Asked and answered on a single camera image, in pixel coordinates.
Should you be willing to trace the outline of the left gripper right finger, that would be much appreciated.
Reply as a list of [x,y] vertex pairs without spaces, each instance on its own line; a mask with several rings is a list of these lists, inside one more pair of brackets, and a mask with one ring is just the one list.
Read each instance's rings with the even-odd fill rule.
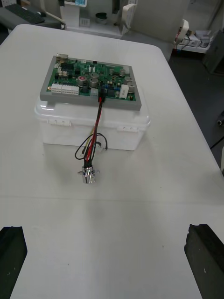
[[224,298],[224,244],[207,224],[190,225],[184,252],[203,299]]

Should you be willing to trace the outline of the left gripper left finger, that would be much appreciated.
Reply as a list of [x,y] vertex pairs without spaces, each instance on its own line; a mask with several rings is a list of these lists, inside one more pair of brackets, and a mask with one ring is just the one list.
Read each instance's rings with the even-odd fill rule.
[[9,299],[27,256],[22,227],[0,231],[0,299]]

